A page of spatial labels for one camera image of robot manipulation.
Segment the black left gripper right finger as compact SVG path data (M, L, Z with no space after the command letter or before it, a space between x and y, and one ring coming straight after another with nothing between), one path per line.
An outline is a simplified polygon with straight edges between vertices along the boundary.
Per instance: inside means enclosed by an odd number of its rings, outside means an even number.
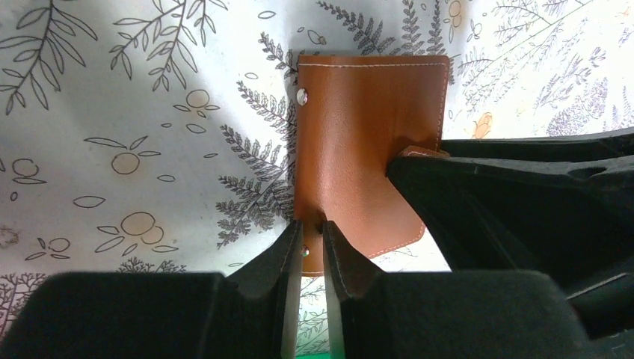
M589 358L561 290L536 271L386 272L323 225L332 358Z

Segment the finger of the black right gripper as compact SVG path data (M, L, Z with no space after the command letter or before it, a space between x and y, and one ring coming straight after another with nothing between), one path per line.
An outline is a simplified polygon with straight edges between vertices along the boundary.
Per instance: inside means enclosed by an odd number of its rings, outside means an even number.
M542 138L444 140L453 157L511 160L602 160L633 154L633 128Z
M387 175L449 267L531 269L570 288L633 271L633 158L400 157Z

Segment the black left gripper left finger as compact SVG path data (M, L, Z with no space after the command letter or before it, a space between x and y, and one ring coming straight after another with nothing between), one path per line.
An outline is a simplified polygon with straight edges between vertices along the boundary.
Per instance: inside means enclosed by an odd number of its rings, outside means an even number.
M303 226L230 276L69 272L43 282L3 358L293 358Z

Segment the brown leather card holder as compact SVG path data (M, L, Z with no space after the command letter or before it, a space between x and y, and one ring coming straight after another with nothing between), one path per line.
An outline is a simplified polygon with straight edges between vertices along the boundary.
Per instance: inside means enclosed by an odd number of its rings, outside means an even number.
M299 58L294 216L304 276L324 273L326 221L370 258L422 237L387 166L408 147L440 149L448 80L445 55Z

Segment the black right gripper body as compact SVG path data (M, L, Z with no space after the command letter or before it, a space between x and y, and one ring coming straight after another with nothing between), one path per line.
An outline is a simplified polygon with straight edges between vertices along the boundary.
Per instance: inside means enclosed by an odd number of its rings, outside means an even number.
M612 264L564 288L592 340L633 329L633 258Z

